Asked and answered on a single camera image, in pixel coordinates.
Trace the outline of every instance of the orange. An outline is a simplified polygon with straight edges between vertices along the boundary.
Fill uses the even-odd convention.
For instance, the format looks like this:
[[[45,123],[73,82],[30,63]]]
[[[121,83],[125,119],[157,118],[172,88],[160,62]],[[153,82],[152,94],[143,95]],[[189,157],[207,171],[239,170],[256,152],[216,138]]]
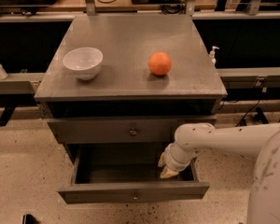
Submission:
[[[166,75],[172,66],[170,56],[162,51],[152,53],[148,59],[148,67],[152,74],[157,76]]]

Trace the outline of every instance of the gray cabinet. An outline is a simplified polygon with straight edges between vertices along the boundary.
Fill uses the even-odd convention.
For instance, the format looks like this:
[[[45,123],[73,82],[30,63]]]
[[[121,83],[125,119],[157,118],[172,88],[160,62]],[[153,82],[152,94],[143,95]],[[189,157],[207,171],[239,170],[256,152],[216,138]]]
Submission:
[[[78,47],[104,54],[93,80],[63,67],[63,56]],[[156,49],[174,61],[165,77],[147,69]],[[216,121],[224,95],[190,17],[76,16],[35,95],[73,163],[71,182],[58,192],[67,203],[202,198],[209,185],[199,182],[194,163],[168,180],[157,164],[179,125]]]

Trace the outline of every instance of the speckled floor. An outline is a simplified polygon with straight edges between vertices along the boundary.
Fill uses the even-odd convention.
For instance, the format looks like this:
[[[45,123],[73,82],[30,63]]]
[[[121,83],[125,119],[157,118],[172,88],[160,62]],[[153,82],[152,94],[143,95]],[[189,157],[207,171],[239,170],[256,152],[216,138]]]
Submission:
[[[231,127],[242,113],[219,114],[217,127]],[[280,112],[269,112],[277,122]],[[21,223],[30,213],[41,224],[245,223],[254,162],[207,150],[196,161],[210,189],[202,200],[165,203],[67,205],[56,190],[69,185],[72,164],[45,120],[12,119],[0,127],[0,224]]]

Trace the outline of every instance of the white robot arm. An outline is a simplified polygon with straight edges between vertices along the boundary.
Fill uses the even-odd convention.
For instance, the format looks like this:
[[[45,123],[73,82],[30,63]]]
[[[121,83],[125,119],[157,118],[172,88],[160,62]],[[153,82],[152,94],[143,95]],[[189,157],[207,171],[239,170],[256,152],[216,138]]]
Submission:
[[[257,158],[246,224],[280,223],[280,123],[224,129],[181,125],[159,160],[161,178],[178,175],[206,148]]]

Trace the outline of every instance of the cabinet top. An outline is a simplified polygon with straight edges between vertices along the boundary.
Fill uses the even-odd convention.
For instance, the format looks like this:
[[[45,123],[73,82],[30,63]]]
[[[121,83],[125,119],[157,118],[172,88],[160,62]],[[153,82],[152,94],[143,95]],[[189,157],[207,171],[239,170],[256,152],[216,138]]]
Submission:
[[[63,66],[73,49],[93,47],[104,54],[92,80],[79,80]],[[172,69],[149,72],[155,51],[167,52]],[[226,95],[207,50],[187,15],[77,15],[36,92],[38,101],[83,101],[156,97],[207,98]]]

